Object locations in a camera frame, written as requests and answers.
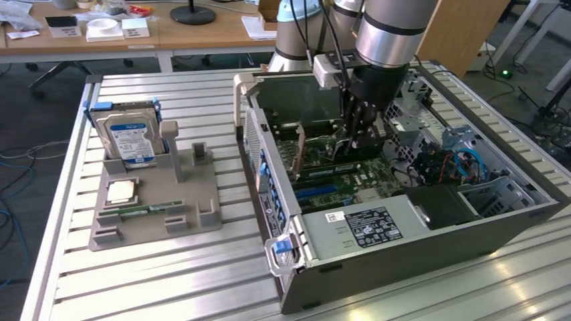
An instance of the blue latch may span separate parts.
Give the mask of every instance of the blue latch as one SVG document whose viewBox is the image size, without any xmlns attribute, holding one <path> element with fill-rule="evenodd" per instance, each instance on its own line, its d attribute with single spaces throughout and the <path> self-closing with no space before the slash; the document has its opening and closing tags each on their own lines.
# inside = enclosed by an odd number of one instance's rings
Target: blue latch
<svg viewBox="0 0 571 321">
<path fill-rule="evenodd" d="M 293 242 L 289 239 L 286 239 L 285 241 L 278 241 L 274 244 L 274 253 L 275 254 L 290 252 L 293 249 L 294 249 Z"/>
<path fill-rule="evenodd" d="M 111 110 L 114 109 L 113 102 L 97 102 L 97 105 L 93 108 L 94 110 Z"/>
</svg>

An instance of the motherboard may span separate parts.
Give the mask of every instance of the motherboard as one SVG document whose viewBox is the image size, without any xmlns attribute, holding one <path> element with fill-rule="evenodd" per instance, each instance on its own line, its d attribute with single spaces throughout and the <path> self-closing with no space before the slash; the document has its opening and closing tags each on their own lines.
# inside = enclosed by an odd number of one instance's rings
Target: motherboard
<svg viewBox="0 0 571 321">
<path fill-rule="evenodd" d="M 315 133 L 307 133 L 301 125 L 298 139 L 277 139 L 303 213 L 365 203 L 403 192 L 390 162 L 379 155 L 381 150 L 371 158 L 342 155 L 343 130 L 337 130 L 335 124 L 333 130 L 331 135 L 309 138 Z"/>
</svg>

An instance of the white box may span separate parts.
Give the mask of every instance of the white box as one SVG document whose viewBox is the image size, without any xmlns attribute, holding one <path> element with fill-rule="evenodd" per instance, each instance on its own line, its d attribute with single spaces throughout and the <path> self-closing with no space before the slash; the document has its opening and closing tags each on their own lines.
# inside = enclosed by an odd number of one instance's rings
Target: white box
<svg viewBox="0 0 571 321">
<path fill-rule="evenodd" d="M 46 17 L 46 22 L 54 38 L 79 37 L 82 35 L 77 17 Z"/>
<path fill-rule="evenodd" d="M 78 25 L 75 27 L 50 27 L 50 32 L 54 38 L 79 37 L 82 35 L 82 29 Z"/>
<path fill-rule="evenodd" d="M 123 37 L 122 29 L 118 26 L 113 30 L 109 30 L 106 33 L 102 33 L 98 29 L 89 28 L 86 39 L 89 42 L 98 42 L 98 41 L 125 40 L 125 37 Z"/>
<path fill-rule="evenodd" d="M 122 29 L 127 39 L 151 36 L 146 18 L 122 20 Z"/>
<path fill-rule="evenodd" d="M 497 48 L 490 43 L 486 48 L 486 42 L 485 42 L 481 47 L 481 51 L 478 52 L 478 56 L 474 59 L 473 65 L 467 70 L 469 72 L 482 71 L 486 63 L 490 61 L 489 51 L 490 51 L 490 56 L 493 56 L 494 52 L 497 52 Z"/>
</svg>

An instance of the wooden desk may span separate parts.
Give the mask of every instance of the wooden desk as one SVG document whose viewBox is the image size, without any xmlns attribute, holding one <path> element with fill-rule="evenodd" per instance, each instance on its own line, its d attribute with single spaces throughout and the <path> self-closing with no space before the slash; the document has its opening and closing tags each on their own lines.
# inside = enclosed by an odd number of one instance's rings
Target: wooden desk
<svg viewBox="0 0 571 321">
<path fill-rule="evenodd" d="M 35 3 L 31 16 L 41 22 L 45 29 L 41 30 L 41 35 L 25 39 L 10 39 L 7 37 L 7 49 L 2 50 L 2 53 L 7 54 L 38 54 L 39 51 L 45 54 L 61 54 L 61 53 L 81 53 L 81 52 L 95 52 L 95 51 L 127 51 L 137 50 L 141 46 L 147 46 L 147 49 L 155 49 L 159 46 L 159 24 L 158 22 L 149 22 L 151 37 L 126 39 L 122 41 L 103 41 L 103 42 L 89 42 L 86 40 L 86 22 L 82 21 L 82 37 L 70 38 L 54 38 L 50 33 L 47 22 L 45 17 L 53 17 L 59 15 L 74 15 L 89 10 L 73 9 L 61 10 L 54 7 L 53 3 Z M 7 25 L 6 32 L 15 32 L 17 30 L 11 25 Z"/>
<path fill-rule="evenodd" d="M 150 3 L 159 20 L 150 22 L 151 37 L 102 41 L 89 43 L 86 40 L 86 23 L 82 22 L 82 37 L 53 38 L 45 17 L 74 15 L 86 9 L 61 10 L 53 3 L 35 3 L 31 15 L 45 25 L 41 35 L 26 39 L 0 37 L 0 63 L 62 62 L 73 60 L 105 60 L 117 58 L 155 57 L 159 59 L 161 71 L 173 72 L 171 58 L 195 54 L 239 54 L 247 52 L 274 51 L 275 41 L 250 39 L 245 25 L 243 13 L 213 8 L 218 18 L 214 23 L 202 26 L 183 25 L 170 17 L 171 9 L 183 3 Z M 242 11 L 257 11 L 254 5 L 243 3 L 225 4 Z M 13 26 L 5 27 L 14 32 Z"/>
<path fill-rule="evenodd" d="M 183 25 L 170 18 L 171 10 L 182 3 L 162 3 L 158 10 L 161 29 L 161 49 L 214 48 L 214 47 L 274 47 L 275 41 L 254 41 L 249 37 L 242 23 L 242 16 L 217 7 L 209 7 L 217 12 L 217 20 L 207 25 Z M 246 12 L 257 12 L 258 7 L 243 3 L 226 3 Z"/>
</svg>

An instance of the red object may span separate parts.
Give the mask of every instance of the red object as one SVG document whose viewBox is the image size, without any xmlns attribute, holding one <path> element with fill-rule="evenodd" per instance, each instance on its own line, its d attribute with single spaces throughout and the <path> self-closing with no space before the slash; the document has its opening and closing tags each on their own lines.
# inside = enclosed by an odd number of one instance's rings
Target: red object
<svg viewBox="0 0 571 321">
<path fill-rule="evenodd" d="M 130 11 L 131 11 L 131 13 L 135 13 L 137 15 L 141 15 L 142 17 L 147 17 L 153 13 L 153 8 L 142 7 L 138 5 L 130 5 Z"/>
</svg>

